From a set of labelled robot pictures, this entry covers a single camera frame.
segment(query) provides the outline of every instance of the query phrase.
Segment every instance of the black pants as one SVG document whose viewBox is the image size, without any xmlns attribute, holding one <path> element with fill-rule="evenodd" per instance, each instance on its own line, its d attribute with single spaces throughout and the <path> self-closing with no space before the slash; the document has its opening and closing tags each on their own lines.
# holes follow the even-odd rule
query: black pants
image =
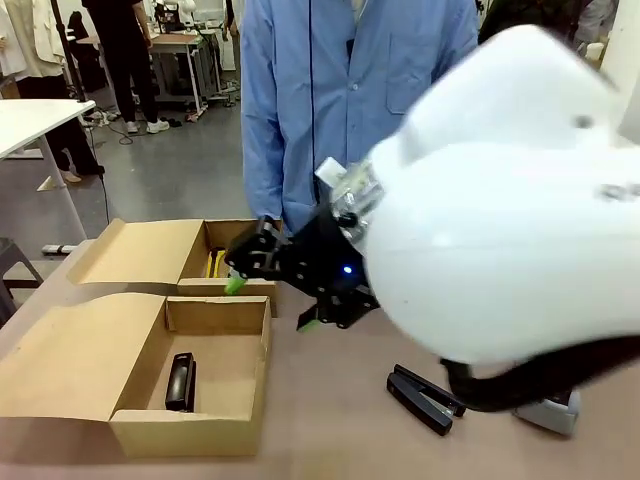
<svg viewBox="0 0 640 480">
<path fill-rule="evenodd" d="M 128 45 L 103 44 L 104 56 L 113 80 L 113 89 L 118 102 L 118 108 L 125 122 L 136 119 L 136 106 L 131 95 L 130 81 L 136 87 L 140 97 L 140 106 L 147 122 L 158 121 L 158 106 L 153 95 L 151 83 L 151 68 L 149 67 L 149 53 L 144 45 L 142 35 L 140 42 Z"/>
<path fill-rule="evenodd" d="M 18 91 L 22 98 L 60 98 L 68 99 L 67 84 L 64 76 L 57 77 L 27 77 L 18 81 Z M 60 170 L 69 170 L 69 158 L 63 150 L 66 148 L 71 155 L 78 175 L 93 175 L 98 173 L 96 162 L 87 137 L 82 131 L 80 122 L 75 118 L 54 128 L 45 135 L 47 143 Z"/>
</svg>

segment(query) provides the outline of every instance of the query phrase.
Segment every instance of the white sneaker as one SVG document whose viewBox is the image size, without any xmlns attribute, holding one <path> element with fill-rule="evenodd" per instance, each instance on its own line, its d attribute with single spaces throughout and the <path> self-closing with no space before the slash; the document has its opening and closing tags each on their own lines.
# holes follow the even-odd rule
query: white sneaker
<svg viewBox="0 0 640 480">
<path fill-rule="evenodd" d="M 69 170 L 60 170 L 60 175 L 62 175 L 62 178 L 67 183 L 78 183 L 82 181 L 80 177 L 74 175 L 73 172 L 70 172 Z"/>
<path fill-rule="evenodd" d="M 136 122 L 127 122 L 127 133 L 138 133 L 138 124 Z"/>
<path fill-rule="evenodd" d="M 169 130 L 169 122 L 158 120 L 155 123 L 147 122 L 147 133 L 160 133 Z"/>
</svg>

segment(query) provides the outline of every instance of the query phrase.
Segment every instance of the cardboard box lid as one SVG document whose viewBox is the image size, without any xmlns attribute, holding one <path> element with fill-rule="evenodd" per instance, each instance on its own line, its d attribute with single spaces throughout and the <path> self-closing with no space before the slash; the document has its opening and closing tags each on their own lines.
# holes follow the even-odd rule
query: cardboard box lid
<svg viewBox="0 0 640 480">
<path fill-rule="evenodd" d="M 0 362 L 0 417 L 108 421 L 164 304 L 123 293 L 49 310 Z"/>
<path fill-rule="evenodd" d="M 115 219 L 68 278 L 74 284 L 177 284 L 203 224 L 203 220 L 125 223 Z"/>
</svg>

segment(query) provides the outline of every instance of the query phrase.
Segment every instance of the blue lab coat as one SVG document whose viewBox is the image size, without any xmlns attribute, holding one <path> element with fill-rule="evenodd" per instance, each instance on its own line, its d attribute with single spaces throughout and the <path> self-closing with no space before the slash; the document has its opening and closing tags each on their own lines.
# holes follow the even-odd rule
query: blue lab coat
<svg viewBox="0 0 640 480">
<path fill-rule="evenodd" d="M 244 180 L 256 216 L 300 229 L 315 206 L 313 171 L 360 162 L 409 106 L 477 45 L 473 0 L 251 0 L 241 29 Z M 355 39 L 351 60 L 347 42 Z"/>
</svg>

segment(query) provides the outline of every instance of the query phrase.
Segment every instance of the chair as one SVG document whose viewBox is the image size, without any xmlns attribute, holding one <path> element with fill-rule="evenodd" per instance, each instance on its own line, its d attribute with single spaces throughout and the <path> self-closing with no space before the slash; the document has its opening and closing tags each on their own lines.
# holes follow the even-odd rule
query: chair
<svg viewBox="0 0 640 480">
<path fill-rule="evenodd" d="M 35 280 L 4 280 L 6 273 L 16 264 L 22 263 L 31 272 Z M 9 238 L 0 237 L 0 328 L 16 312 L 11 288 L 38 288 L 42 285 L 42 277 L 27 260 L 24 253 Z"/>
</svg>

